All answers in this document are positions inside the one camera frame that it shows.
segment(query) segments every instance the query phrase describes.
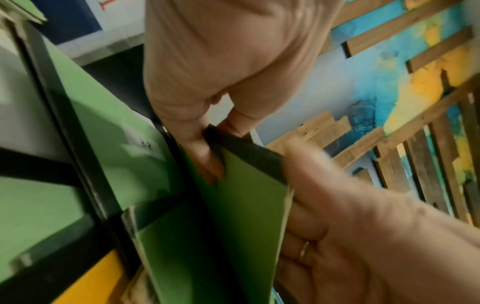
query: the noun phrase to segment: green paper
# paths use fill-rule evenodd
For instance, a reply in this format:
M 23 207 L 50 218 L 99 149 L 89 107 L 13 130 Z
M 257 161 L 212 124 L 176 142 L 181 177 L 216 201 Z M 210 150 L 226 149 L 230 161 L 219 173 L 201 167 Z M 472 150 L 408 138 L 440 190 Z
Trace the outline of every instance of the green paper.
M 185 189 L 161 133 L 43 39 L 122 210 Z
M 83 216 L 78 188 L 0 177 L 0 281 L 20 253 Z
M 35 22 L 45 22 L 47 19 L 45 15 L 37 9 L 35 4 L 33 4 L 30 0 L 3 0 L 5 3 L 11 3 L 9 6 L 10 8 L 15 8 L 16 10 L 22 10 L 23 12 L 33 17 L 33 21 Z
M 137 234 L 137 250 L 162 304 L 233 302 L 197 221 L 185 201 Z
M 271 288 L 290 209 L 289 190 L 230 151 L 220 148 L 220 152 L 225 177 L 214 187 L 205 185 L 199 177 L 196 184 L 248 303 L 267 304 L 272 300 Z

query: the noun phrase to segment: hand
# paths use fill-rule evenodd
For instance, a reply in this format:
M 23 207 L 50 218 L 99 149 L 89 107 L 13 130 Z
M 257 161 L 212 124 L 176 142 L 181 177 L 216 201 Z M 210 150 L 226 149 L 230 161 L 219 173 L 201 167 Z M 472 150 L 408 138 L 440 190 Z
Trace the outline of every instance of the hand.
M 248 133 L 302 86 L 344 1 L 147 0 L 145 89 L 207 182 L 224 174 L 203 138 L 210 105 L 228 93 L 219 127 Z
M 276 275 L 302 304 L 480 303 L 476 228 L 347 176 L 319 149 L 289 147 L 284 170 L 298 202 Z

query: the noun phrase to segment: yellow panel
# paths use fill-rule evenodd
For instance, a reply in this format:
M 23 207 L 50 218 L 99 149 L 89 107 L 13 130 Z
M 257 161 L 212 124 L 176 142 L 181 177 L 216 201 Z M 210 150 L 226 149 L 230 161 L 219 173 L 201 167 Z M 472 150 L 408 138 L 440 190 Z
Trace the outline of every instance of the yellow panel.
M 128 279 L 115 250 L 110 251 L 53 304 L 117 304 Z

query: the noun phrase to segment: blue panel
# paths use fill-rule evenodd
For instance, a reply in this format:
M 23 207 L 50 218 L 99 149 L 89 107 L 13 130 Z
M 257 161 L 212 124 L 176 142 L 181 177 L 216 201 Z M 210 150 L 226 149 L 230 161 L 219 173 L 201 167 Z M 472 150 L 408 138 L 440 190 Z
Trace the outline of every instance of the blue panel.
M 84 0 L 32 0 L 48 22 L 37 29 L 58 45 L 94 32 L 100 24 Z

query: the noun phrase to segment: gold ring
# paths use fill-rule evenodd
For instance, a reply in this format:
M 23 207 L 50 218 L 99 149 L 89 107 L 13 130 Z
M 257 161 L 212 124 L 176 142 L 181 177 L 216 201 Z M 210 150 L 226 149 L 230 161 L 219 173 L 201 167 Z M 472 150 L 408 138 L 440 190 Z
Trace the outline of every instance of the gold ring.
M 303 263 L 305 252 L 307 251 L 307 248 L 309 247 L 309 245 L 310 245 L 309 241 L 306 241 L 305 244 L 303 244 L 303 248 L 301 249 L 301 252 L 300 252 L 300 257 L 298 258 L 298 261 L 300 263 Z

